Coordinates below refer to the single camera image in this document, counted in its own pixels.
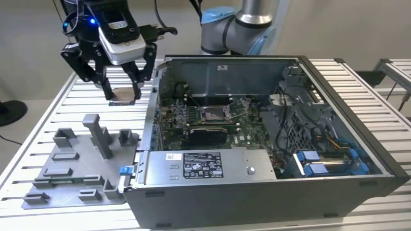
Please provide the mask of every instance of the warning label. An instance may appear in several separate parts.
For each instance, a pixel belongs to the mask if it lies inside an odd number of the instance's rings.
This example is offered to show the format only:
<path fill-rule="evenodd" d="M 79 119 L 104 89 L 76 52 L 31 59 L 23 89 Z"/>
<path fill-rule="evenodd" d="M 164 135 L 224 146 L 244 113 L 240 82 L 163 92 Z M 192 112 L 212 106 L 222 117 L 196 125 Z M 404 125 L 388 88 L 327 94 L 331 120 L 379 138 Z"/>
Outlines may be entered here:
<path fill-rule="evenodd" d="M 184 153 L 184 178 L 223 178 L 220 153 Z"/>

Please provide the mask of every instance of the black cable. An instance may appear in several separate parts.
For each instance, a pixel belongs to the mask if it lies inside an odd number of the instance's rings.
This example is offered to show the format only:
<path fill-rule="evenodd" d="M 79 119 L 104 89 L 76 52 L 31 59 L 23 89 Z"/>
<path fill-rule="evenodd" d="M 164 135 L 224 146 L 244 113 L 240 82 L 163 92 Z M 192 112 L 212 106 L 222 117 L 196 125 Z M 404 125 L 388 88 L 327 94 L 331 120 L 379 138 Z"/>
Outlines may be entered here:
<path fill-rule="evenodd" d="M 287 91 L 288 88 L 302 88 L 302 89 L 307 90 L 307 88 L 303 87 L 303 86 L 300 86 L 300 85 L 290 85 L 290 86 L 287 86 L 287 87 L 284 88 L 283 93 L 286 93 L 286 91 Z"/>
<path fill-rule="evenodd" d="M 388 98 L 390 98 L 390 96 L 391 96 L 391 94 L 392 94 L 392 91 L 394 91 L 395 87 L 396 87 L 396 83 L 394 83 L 394 86 L 392 86 L 392 88 L 391 88 L 391 91 L 390 91 L 390 93 L 388 93 L 388 96 L 387 96 L 386 100 L 388 100 Z"/>
<path fill-rule="evenodd" d="M 177 30 L 176 30 L 173 27 L 165 26 L 165 23 L 163 22 L 163 19 L 161 19 L 160 14 L 159 14 L 159 6 L 157 6 L 157 4 L 156 4 L 156 0 L 153 0 L 153 1 L 155 1 L 155 2 L 153 2 L 153 6 L 155 6 L 155 7 L 153 7 L 153 12 L 155 12 L 156 20 L 159 21 L 161 27 L 163 27 L 164 29 L 169 29 L 169 33 L 172 33 L 173 35 L 176 35 L 176 34 L 177 34 Z"/>
<path fill-rule="evenodd" d="M 197 2 L 195 0 L 188 0 L 192 4 L 192 7 L 199 15 L 200 18 L 200 23 L 201 23 L 201 10 L 200 10 L 200 6 L 197 5 Z"/>
<path fill-rule="evenodd" d="M 5 141 L 15 143 L 15 144 L 23 145 L 23 143 L 19 143 L 17 141 L 9 140 L 9 139 L 4 138 L 1 135 L 0 135 L 0 138 L 4 139 Z"/>
<path fill-rule="evenodd" d="M 398 108 L 398 111 L 399 111 L 399 112 L 400 112 L 400 110 L 403 109 L 404 104 L 406 104 L 406 101 L 403 101 L 403 102 L 400 103 L 400 106 L 399 106 L 399 108 Z"/>
<path fill-rule="evenodd" d="M 283 98 L 283 99 L 284 99 L 284 113 L 283 113 L 283 118 L 282 118 L 282 123 L 280 123 L 280 130 L 278 131 L 276 136 L 275 136 L 275 145 L 279 148 L 279 150 L 283 152 L 283 154 L 291 156 L 291 153 L 288 153 L 287 149 L 280 147 L 279 142 L 278 142 L 279 138 L 280 138 L 282 131 L 283 131 L 284 126 L 286 126 L 286 120 L 287 120 L 287 101 L 286 101 L 286 98 Z"/>
<path fill-rule="evenodd" d="M 57 12 L 60 22 L 63 24 L 63 18 L 61 18 L 61 14 L 60 14 L 60 11 L 59 11 L 59 8 L 57 8 L 56 0 L 52 0 L 52 4 L 53 4 L 53 8 L 56 9 L 56 12 Z"/>
<path fill-rule="evenodd" d="M 201 15 L 203 15 L 203 11 L 201 11 L 201 3 L 203 3 L 203 0 L 197 0 L 197 3 L 199 3 L 200 13 L 201 13 Z"/>
<path fill-rule="evenodd" d="M 153 2 L 153 6 L 155 6 L 155 7 L 153 7 L 155 17 L 156 17 L 156 19 L 157 19 L 157 21 L 159 21 L 161 27 L 167 28 L 167 26 L 165 26 L 165 24 L 164 24 L 164 22 L 163 22 L 163 20 L 161 20 L 160 14 L 159 14 L 159 7 L 157 7 L 157 4 L 156 4 L 156 0 L 153 0 L 153 1 L 155 1 L 155 2 Z"/>

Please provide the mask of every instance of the black floor fan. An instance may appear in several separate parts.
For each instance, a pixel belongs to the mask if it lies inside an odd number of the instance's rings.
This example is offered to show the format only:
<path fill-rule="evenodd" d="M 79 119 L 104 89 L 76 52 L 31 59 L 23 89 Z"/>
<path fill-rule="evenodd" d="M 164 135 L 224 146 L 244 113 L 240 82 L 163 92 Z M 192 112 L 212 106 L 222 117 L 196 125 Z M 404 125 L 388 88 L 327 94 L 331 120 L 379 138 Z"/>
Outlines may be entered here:
<path fill-rule="evenodd" d="M 27 113 L 27 105 L 24 102 L 11 100 L 0 101 L 0 127 L 15 123 Z"/>

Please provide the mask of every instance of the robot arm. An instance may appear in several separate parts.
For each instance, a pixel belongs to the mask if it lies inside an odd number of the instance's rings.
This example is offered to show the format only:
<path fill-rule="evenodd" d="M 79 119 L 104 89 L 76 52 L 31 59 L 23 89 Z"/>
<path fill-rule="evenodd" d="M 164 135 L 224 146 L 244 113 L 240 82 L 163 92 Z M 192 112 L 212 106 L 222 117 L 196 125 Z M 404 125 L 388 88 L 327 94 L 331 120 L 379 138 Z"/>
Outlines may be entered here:
<path fill-rule="evenodd" d="M 155 66 L 155 42 L 163 38 L 164 33 L 176 34 L 176 29 L 137 26 L 127 0 L 65 0 L 65 7 L 68 16 L 63 23 L 63 33 L 77 40 L 77 43 L 68 43 L 61 50 L 71 68 L 84 82 L 92 81 L 101 86 L 107 100 L 115 100 L 105 67 L 121 66 L 132 81 L 135 100 L 140 99 L 140 88 L 144 81 L 151 79 Z M 139 70 L 135 60 L 141 58 L 147 64 Z M 95 69 L 88 65 L 89 60 L 95 61 Z"/>
<path fill-rule="evenodd" d="M 203 12 L 201 50 L 205 54 L 258 55 L 275 36 L 272 0 L 243 0 L 242 10 L 215 7 Z"/>

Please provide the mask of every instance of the green circuit board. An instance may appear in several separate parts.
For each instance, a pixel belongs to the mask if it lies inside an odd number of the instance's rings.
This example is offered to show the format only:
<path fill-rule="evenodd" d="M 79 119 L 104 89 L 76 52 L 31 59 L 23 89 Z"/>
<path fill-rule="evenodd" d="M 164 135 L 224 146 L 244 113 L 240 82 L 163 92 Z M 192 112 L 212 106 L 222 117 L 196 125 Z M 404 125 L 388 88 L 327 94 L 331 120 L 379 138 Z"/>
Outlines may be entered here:
<path fill-rule="evenodd" d="M 247 148 L 272 149 L 268 132 L 263 122 L 259 120 L 258 110 L 251 106 L 246 97 L 236 97 L 222 111 L 219 107 L 209 106 L 203 109 L 197 106 L 183 104 L 168 107 L 168 113 L 163 115 L 163 143 L 164 150 L 201 150 L 201 149 L 231 149 Z M 193 128 L 223 128 L 227 130 L 226 142 L 216 145 L 191 145 L 188 140 L 189 130 Z"/>

